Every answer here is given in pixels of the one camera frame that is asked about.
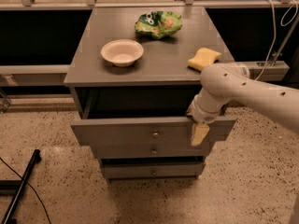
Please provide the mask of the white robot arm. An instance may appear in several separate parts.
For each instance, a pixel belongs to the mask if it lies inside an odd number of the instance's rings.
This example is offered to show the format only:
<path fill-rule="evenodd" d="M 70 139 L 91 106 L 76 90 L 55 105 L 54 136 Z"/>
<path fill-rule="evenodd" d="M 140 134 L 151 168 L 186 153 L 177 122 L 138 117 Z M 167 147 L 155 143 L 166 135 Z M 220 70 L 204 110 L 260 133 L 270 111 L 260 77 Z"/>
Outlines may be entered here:
<path fill-rule="evenodd" d="M 251 79 L 242 63 L 210 64 L 201 71 L 200 83 L 202 89 L 187 109 L 196 123 L 213 123 L 234 100 L 299 133 L 299 90 Z"/>

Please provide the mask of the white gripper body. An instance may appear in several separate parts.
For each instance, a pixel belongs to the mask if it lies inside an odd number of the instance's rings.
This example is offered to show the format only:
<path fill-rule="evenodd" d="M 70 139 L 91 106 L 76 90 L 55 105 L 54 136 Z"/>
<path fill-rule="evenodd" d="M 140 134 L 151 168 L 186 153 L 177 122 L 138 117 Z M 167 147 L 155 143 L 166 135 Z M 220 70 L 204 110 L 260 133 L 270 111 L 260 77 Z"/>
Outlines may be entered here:
<path fill-rule="evenodd" d="M 195 95 L 189 105 L 186 115 L 198 124 L 210 124 L 216 120 L 221 108 L 229 102 L 228 98 L 211 94 L 205 88 Z"/>

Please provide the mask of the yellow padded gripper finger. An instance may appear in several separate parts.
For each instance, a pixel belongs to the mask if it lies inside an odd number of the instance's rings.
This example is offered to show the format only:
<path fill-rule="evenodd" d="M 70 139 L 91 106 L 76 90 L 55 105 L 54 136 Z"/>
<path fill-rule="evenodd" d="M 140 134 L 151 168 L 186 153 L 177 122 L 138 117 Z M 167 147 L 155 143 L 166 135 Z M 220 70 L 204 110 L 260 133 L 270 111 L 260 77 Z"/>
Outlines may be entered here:
<path fill-rule="evenodd" d="M 206 124 L 193 124 L 192 126 L 192 146 L 199 146 L 209 132 L 209 126 Z"/>

